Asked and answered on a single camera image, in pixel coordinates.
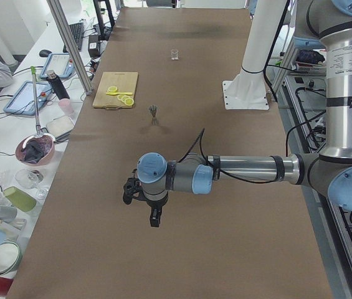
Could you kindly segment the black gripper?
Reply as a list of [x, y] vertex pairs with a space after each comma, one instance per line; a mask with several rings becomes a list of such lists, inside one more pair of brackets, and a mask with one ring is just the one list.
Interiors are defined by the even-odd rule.
[[[134, 199], [137, 201], [143, 201], [142, 187], [139, 179], [128, 178], [123, 185], [123, 202], [126, 205], [130, 205]], [[159, 227], [163, 206], [167, 203], [167, 198], [164, 197], [157, 201], [147, 199], [146, 202], [151, 208], [150, 226]]]

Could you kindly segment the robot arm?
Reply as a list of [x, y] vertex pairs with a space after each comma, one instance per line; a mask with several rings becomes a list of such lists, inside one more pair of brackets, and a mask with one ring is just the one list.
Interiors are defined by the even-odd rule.
[[298, 1], [293, 40], [326, 50], [326, 141], [317, 154], [206, 156], [188, 151], [177, 161], [144, 154], [123, 187], [123, 201], [146, 202], [158, 227], [170, 191], [207, 194], [223, 176], [247, 183], [288, 181], [309, 186], [352, 211], [352, 1]]

